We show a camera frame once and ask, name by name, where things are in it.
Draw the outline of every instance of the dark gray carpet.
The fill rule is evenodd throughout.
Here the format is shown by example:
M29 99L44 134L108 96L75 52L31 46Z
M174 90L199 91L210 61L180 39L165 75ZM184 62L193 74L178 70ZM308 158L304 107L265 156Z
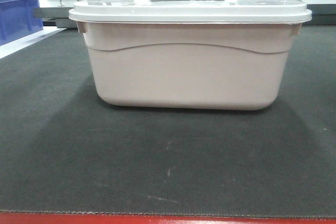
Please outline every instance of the dark gray carpet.
M0 209L336 217L336 27L304 27L257 112L121 108L83 38L0 60Z

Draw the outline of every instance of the blue bin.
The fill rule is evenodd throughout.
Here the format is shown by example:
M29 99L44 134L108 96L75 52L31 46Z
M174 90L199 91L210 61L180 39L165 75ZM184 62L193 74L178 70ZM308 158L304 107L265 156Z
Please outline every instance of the blue bin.
M39 8L38 0L0 0L0 46L43 30L34 8Z

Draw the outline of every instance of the storage box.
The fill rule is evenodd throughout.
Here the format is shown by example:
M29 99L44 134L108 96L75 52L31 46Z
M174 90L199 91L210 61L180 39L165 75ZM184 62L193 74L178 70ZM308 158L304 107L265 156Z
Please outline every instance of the storage box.
M43 30L40 18L33 17L38 0L0 0L0 45Z
M277 97L311 11L298 0L86 0L70 18L108 103L258 110Z

